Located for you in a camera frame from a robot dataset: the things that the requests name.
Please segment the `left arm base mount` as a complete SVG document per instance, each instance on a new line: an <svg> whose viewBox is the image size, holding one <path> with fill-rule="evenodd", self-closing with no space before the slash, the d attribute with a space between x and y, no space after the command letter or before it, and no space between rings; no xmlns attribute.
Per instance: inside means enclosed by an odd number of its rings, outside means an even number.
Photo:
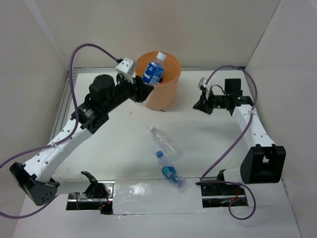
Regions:
<svg viewBox="0 0 317 238"><path fill-rule="evenodd" d="M89 172L82 172L90 182L84 192L74 192L68 194L67 211L96 210L103 215L112 215L113 209L113 180L97 180Z"/></svg>

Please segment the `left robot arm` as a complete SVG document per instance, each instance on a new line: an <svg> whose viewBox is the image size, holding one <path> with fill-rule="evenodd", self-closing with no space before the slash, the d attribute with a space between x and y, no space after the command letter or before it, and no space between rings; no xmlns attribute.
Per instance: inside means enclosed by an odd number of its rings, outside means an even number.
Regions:
<svg viewBox="0 0 317 238"><path fill-rule="evenodd" d="M105 122L108 114L116 107L131 99L144 102L154 86L135 76L128 82L122 74L116 78L108 74L97 76L89 86L89 94L84 103L77 107L78 115L72 114L61 132L36 156L25 163L15 162L10 172L18 185L37 205L51 202L57 195L71 192L94 197L98 188L103 188L98 180L87 171L68 178L55 176L61 163L85 140L91 137Z"/></svg>

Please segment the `blue label clear bottle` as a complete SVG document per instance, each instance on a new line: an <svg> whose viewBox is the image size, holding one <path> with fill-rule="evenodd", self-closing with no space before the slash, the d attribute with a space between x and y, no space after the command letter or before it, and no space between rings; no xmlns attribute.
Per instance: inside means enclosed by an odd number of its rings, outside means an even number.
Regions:
<svg viewBox="0 0 317 238"><path fill-rule="evenodd" d="M156 57L151 58L151 61L147 64L147 67L142 75L143 82L153 86L153 90L148 95L144 103L144 105L148 108L149 103L153 97L155 88L161 81L163 73L165 71L165 60L166 54L163 52L158 52L156 54Z"/></svg>

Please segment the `blue cap crushed bottle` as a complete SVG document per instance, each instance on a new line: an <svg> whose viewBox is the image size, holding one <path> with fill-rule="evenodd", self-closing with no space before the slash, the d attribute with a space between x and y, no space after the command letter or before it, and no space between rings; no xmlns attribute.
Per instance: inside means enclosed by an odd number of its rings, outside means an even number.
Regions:
<svg viewBox="0 0 317 238"><path fill-rule="evenodd" d="M156 157L163 176L167 178L179 192L184 192L186 189L186 179L177 173L173 161L162 151L157 151Z"/></svg>

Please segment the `clear white cap bottle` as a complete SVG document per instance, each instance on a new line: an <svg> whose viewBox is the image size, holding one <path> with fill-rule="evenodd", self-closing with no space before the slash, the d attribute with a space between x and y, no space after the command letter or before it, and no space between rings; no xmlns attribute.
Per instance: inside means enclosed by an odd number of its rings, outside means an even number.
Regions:
<svg viewBox="0 0 317 238"><path fill-rule="evenodd" d="M181 157L182 153L179 147L163 130L158 129L155 126L149 126L149 131L167 157L174 161L177 161Z"/></svg>

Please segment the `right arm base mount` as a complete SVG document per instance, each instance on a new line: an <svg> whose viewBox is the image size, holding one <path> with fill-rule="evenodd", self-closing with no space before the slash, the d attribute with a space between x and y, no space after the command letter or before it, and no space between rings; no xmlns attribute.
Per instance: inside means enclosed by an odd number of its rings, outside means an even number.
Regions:
<svg viewBox="0 0 317 238"><path fill-rule="evenodd" d="M203 208L228 207L233 201L232 206L248 205L245 191L238 185L214 183L205 179L196 185L201 189Z"/></svg>

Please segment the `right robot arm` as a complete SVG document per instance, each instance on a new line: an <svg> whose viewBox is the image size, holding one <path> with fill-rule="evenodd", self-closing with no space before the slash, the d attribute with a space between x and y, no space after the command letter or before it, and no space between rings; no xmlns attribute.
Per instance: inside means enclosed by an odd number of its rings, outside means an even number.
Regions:
<svg viewBox="0 0 317 238"><path fill-rule="evenodd" d="M215 95L201 78L198 88L202 91L194 109L210 115L214 109L226 109L235 118L244 132L249 151L241 165L234 169L221 170L217 175L216 189L228 194L233 182L244 184L278 183L281 179L286 150L277 146L265 131L258 114L253 109L251 97L244 96L240 79L226 79L224 95Z"/></svg>

